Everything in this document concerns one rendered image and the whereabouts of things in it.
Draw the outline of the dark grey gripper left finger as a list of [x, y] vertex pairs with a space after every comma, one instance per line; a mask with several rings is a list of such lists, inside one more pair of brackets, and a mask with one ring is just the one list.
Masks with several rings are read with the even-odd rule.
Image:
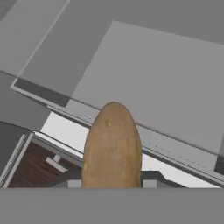
[[81, 170], [71, 169], [60, 174], [51, 182], [54, 188], [80, 188], [81, 187]]

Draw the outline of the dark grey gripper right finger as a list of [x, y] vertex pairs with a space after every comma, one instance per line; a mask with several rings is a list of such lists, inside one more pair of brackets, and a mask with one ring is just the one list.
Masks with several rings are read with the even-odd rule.
[[185, 188], [184, 185], [165, 178], [160, 171], [142, 171], [141, 184], [142, 188]]

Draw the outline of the brown sweet potato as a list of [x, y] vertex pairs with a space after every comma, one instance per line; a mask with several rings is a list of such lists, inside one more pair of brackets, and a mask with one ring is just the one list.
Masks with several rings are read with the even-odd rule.
[[87, 134], [81, 173], [82, 188], [141, 186], [142, 145], [128, 109], [106, 104]]

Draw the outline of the light grey fridge door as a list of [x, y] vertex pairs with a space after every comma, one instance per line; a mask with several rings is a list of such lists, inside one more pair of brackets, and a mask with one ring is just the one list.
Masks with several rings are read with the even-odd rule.
[[45, 40], [13, 89], [86, 125], [120, 102], [145, 153], [224, 186], [224, 45], [114, 21], [84, 72], [74, 55]]

